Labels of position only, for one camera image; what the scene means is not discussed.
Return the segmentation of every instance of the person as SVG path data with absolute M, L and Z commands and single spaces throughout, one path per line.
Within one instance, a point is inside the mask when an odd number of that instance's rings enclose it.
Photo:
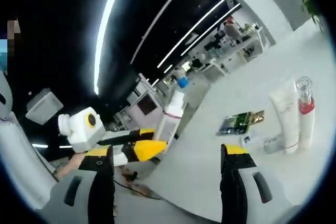
M 243 37 L 240 31 L 234 26 L 233 21 L 228 19 L 223 23 L 225 26 L 225 33 L 228 37 L 234 39 L 237 44 L 243 42 Z

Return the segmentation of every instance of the clear bottle cap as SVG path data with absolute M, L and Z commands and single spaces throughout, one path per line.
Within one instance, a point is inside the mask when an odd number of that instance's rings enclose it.
M 296 82 L 299 98 L 302 103 L 310 103 L 312 100 L 312 81 L 304 76 Z

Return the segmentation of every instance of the white table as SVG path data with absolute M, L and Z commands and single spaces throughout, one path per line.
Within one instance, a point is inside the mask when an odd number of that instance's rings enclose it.
M 308 76 L 313 81 L 316 123 L 312 147 L 292 155 L 249 150 L 257 165 L 274 172 L 293 205 L 313 193 L 334 149 L 336 63 L 328 38 L 311 20 L 249 64 L 213 84 L 200 108 L 165 159 L 145 181 L 171 203 L 214 221 L 222 218 L 220 145 L 239 144 L 238 136 L 215 136 L 225 116 L 265 110 L 251 126 L 260 136 L 281 132 L 268 94 L 283 80 Z

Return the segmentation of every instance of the black ceiling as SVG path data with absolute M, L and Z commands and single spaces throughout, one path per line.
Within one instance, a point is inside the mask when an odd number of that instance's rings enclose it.
M 26 103 L 42 88 L 51 88 L 65 108 L 61 113 L 93 106 L 107 121 L 142 72 L 151 81 L 180 61 L 178 47 L 165 64 L 156 66 L 183 35 L 220 0 L 173 0 L 153 27 L 135 62 L 129 62 L 152 20 L 167 0 L 115 0 L 101 58 L 99 96 L 93 91 L 94 56 L 106 0 L 18 0 L 15 14 L 21 29 L 15 56 L 8 60 L 14 112 L 25 121 Z M 224 3 L 195 30 L 198 34 L 228 11 Z M 24 122 L 29 136 L 56 137 L 55 121 L 39 126 Z M 53 139 L 57 147 L 58 140 Z M 49 151 L 49 159 L 56 156 Z

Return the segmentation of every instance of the potted plant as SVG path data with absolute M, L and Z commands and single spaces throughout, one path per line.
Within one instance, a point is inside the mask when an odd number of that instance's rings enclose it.
M 321 26 L 321 20 L 320 20 L 320 11 L 315 7 L 315 4 L 312 0 L 302 0 L 304 6 L 307 9 L 307 12 L 313 19 L 313 22 L 315 25 L 319 26 L 320 30 L 323 31 L 323 27 Z

